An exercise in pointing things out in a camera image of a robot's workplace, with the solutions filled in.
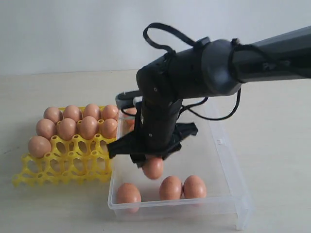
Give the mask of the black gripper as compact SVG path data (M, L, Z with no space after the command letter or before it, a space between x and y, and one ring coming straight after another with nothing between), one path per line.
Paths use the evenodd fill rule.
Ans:
M142 167L145 155L161 155L166 160L172 153L181 150L181 142L189 136L196 136L195 123L176 123L182 100L161 106L142 99L139 112L139 135L130 132L107 144L109 158L116 155L130 155L133 164Z

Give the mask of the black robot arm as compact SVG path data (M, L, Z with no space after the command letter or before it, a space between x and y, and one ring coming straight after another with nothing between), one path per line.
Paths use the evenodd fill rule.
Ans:
M248 82L308 79L311 76L311 29L305 27L253 44L238 39L211 41L208 37L194 41L179 30L162 23L151 29L168 32L189 49L176 52L168 45L154 42L143 31L145 41L165 54L137 71L138 90L116 96L121 111L136 108L134 130L108 144L110 158L128 154L138 167L146 156L166 159L181 149L181 142L198 129L194 123L178 123L192 105L184 99L241 94Z

